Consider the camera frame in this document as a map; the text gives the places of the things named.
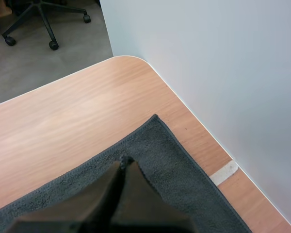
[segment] rounded desk corner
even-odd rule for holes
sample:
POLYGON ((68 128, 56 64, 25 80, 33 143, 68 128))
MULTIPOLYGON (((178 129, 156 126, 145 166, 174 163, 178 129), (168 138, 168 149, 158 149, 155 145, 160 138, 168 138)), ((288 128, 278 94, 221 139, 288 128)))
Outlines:
POLYGON ((132 63, 139 63, 139 64, 143 63, 144 66, 149 66, 155 73, 157 73, 153 69, 153 67, 143 58, 136 57, 136 56, 130 56, 130 55, 119 55, 119 56, 114 56, 114 57, 110 58, 109 60, 115 60, 115 59, 116 60, 126 60, 126 62, 132 62, 132 63))

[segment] gray carpet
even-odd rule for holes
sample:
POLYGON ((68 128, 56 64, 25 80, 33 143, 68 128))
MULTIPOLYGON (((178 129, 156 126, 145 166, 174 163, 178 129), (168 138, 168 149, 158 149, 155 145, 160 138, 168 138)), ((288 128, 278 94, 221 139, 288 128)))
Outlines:
MULTIPOLYGON (((17 41, 13 47, 0 35, 0 103, 113 56, 95 1, 70 0, 68 5, 85 8, 92 22, 85 24, 82 14, 49 12, 57 51, 49 48, 51 39, 39 16, 10 34, 17 41)), ((0 32, 14 19, 0 18, 0 32)))
POLYGON ((132 157, 163 200, 190 215, 201 233, 251 232, 219 189, 154 115, 89 161, 0 210, 0 233, 13 217, 67 199, 102 175, 121 155, 132 157))

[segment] white tape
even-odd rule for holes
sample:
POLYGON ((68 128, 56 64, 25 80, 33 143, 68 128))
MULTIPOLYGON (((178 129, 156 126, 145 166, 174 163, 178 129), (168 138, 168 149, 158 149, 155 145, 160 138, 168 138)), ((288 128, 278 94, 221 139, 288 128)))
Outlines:
POLYGON ((223 168, 215 172, 210 176, 210 179, 216 186, 221 184, 231 175, 233 175, 238 169, 238 165, 234 162, 234 160, 228 162, 223 168))

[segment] dark object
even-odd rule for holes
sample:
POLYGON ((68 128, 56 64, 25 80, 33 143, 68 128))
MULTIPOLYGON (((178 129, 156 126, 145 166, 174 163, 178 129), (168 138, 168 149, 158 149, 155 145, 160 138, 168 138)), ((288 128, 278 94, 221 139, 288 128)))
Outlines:
POLYGON ((201 233, 248 233, 249 228, 154 115, 140 128, 79 167, 0 209, 0 233, 15 217, 60 203, 96 181, 121 155, 132 157, 167 204, 189 215, 201 233))
POLYGON ((75 8, 75 7, 70 7, 70 6, 65 6, 66 5, 66 1, 65 0, 61 0, 60 4, 54 4, 54 3, 50 3, 47 1, 43 1, 43 0, 33 0, 33 1, 29 1, 29 2, 25 2, 22 3, 20 6, 15 6, 16 9, 16 14, 20 12, 22 12, 20 14, 20 16, 17 18, 16 22, 13 23, 3 34, 3 38, 5 40, 5 42, 9 45, 9 46, 13 46, 16 41, 8 36, 8 34, 10 34, 12 31, 14 31, 16 28, 18 28, 20 25, 22 25, 30 16, 32 16, 32 14, 35 11, 38 11, 43 22, 44 25, 48 31, 48 34, 51 38, 51 42, 49 43, 49 47, 52 50, 57 50, 58 49, 58 43, 56 41, 56 38, 54 36, 53 30, 50 27, 49 21, 45 15, 45 11, 46 9, 49 10, 54 10, 54 11, 58 11, 58 12, 68 12, 68 13, 80 13, 80 14, 84 14, 84 22, 85 23, 89 23, 91 21, 91 18, 89 17, 89 15, 87 14, 85 9, 80 9, 80 8, 75 8))
POLYGON ((14 44, 16 44, 16 40, 14 40, 12 37, 7 36, 5 39, 5 42, 9 45, 9 46, 13 46, 14 44))
POLYGON ((164 203, 137 162, 120 162, 77 195, 18 217, 7 233, 197 233, 192 220, 164 203))

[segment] desk surface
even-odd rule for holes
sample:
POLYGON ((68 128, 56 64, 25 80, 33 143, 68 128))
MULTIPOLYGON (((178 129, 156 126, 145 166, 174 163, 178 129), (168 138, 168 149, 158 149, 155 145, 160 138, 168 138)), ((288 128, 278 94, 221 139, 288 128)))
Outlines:
MULTIPOLYGON (((0 104, 0 208, 87 161, 154 113, 208 175, 231 160, 146 62, 115 57, 0 104)), ((240 169, 219 188, 253 232, 291 232, 240 169)))

